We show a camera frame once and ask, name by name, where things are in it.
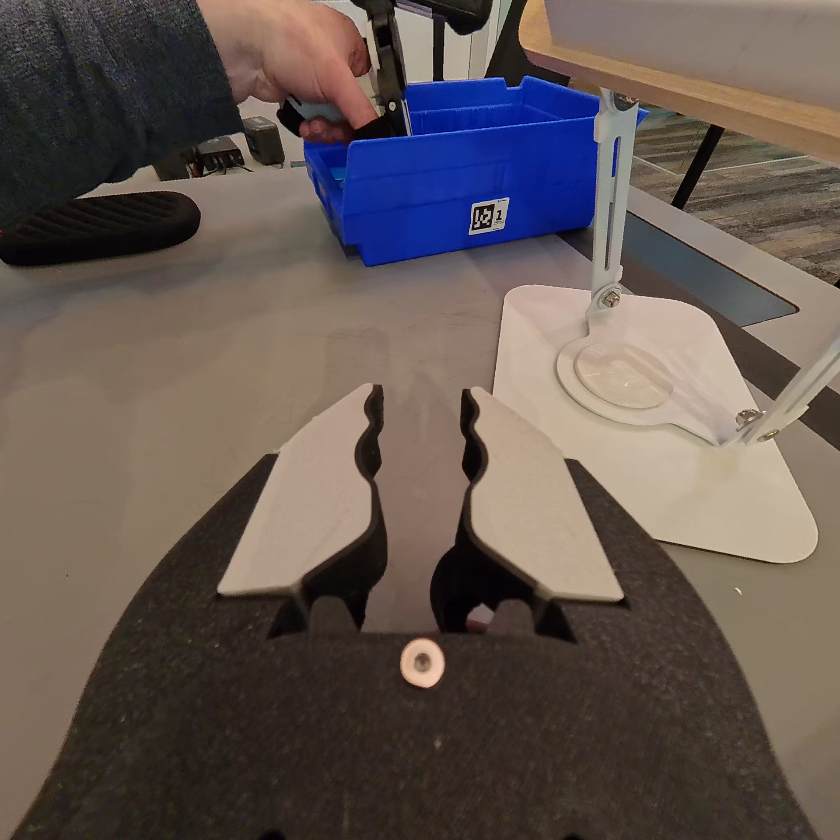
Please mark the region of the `person's left hand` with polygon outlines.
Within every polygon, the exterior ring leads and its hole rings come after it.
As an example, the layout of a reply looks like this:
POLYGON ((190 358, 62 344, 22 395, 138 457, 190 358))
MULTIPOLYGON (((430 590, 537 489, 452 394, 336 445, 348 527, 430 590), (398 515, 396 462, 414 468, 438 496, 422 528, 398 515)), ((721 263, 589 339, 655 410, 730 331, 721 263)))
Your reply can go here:
POLYGON ((197 3, 227 74, 236 104, 248 98, 328 104, 340 117, 302 121, 310 143, 349 143, 378 118, 359 78, 371 60, 354 21, 336 9, 305 1, 197 3))

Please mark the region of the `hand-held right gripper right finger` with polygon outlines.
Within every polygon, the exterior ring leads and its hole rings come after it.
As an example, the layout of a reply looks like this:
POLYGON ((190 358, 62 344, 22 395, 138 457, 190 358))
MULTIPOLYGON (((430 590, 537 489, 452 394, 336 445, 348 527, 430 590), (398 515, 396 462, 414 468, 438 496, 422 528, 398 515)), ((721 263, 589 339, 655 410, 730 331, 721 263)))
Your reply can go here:
POLYGON ((463 391, 468 486, 454 545, 454 621, 480 605, 617 605, 624 592, 561 448, 484 388, 463 391))

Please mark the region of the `instruction board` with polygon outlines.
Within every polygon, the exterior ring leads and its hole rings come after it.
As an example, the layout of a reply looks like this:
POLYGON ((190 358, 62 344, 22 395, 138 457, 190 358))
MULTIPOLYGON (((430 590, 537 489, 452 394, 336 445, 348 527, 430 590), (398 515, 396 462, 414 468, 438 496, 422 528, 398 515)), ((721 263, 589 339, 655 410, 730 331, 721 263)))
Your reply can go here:
POLYGON ((533 65, 839 162, 839 2, 530 1, 533 65))

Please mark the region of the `black charger blocks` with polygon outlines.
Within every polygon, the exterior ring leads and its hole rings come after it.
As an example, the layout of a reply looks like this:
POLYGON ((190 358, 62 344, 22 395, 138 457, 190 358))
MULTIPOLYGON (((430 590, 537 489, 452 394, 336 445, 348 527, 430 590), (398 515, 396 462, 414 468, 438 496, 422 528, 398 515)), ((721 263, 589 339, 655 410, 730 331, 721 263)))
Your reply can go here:
POLYGON ((179 153, 186 177, 224 175, 228 172, 247 171, 252 163, 282 168, 287 162, 278 126, 266 117, 256 116, 242 122, 246 152, 243 152, 230 135, 216 137, 179 153))

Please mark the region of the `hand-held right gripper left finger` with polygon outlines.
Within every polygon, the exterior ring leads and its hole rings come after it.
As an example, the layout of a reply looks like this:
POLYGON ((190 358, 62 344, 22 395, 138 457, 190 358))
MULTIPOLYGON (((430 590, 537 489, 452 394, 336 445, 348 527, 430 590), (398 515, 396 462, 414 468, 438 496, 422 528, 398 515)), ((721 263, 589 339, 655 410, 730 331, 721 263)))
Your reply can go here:
POLYGON ((381 385, 361 385, 277 451, 231 561, 222 597, 285 598, 296 619, 336 597, 364 619, 387 565, 375 477, 382 466, 381 385))

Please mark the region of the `grey desk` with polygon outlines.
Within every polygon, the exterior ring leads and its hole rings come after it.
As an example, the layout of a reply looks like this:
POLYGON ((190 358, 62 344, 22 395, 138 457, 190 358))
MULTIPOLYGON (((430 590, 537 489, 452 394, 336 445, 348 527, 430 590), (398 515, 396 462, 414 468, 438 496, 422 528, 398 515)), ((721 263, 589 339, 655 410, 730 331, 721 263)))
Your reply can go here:
POLYGON ((493 395, 509 291, 591 261, 367 268, 306 172, 183 185, 181 248, 2 267, 2 837, 816 838, 706 600, 580 460, 624 600, 454 621, 462 393, 493 395), (361 385, 365 618, 220 596, 278 449, 361 385))

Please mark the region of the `person's left forearm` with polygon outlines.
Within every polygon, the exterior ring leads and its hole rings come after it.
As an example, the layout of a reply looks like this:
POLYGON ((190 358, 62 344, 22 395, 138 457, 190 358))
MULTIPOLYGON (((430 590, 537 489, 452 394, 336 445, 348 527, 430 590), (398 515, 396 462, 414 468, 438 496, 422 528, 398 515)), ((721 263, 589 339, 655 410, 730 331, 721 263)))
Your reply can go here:
POLYGON ((196 2, 2 2, 2 230, 239 126, 196 2))

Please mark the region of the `blue plastic bin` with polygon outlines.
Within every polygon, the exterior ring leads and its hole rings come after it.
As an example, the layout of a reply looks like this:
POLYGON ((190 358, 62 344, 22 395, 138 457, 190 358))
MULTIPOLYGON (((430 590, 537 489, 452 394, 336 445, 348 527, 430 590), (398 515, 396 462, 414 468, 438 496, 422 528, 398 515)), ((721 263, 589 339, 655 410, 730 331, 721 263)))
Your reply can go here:
POLYGON ((336 238, 368 266, 586 228, 596 96, 535 77, 421 83, 413 133, 305 143, 336 238))

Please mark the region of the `white document stand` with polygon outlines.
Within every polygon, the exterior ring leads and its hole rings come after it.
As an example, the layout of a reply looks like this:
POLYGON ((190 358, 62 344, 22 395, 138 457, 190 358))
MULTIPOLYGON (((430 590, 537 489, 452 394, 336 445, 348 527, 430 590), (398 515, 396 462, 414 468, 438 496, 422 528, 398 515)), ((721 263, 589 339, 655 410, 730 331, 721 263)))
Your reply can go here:
POLYGON ((838 334, 761 410, 710 316, 623 292, 637 120, 637 101, 601 89, 591 288, 509 291, 492 393, 656 540, 801 562, 818 530, 775 440, 838 373, 838 334))

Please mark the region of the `black ribbed wrist rest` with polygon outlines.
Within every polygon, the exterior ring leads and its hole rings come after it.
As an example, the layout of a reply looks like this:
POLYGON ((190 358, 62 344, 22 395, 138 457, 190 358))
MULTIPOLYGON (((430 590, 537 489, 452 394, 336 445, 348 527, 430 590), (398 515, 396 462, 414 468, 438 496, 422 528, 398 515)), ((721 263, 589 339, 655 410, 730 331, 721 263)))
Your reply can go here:
POLYGON ((1 260, 36 268, 139 256, 185 243, 201 220, 198 205, 180 192, 78 198, 4 230, 1 260))

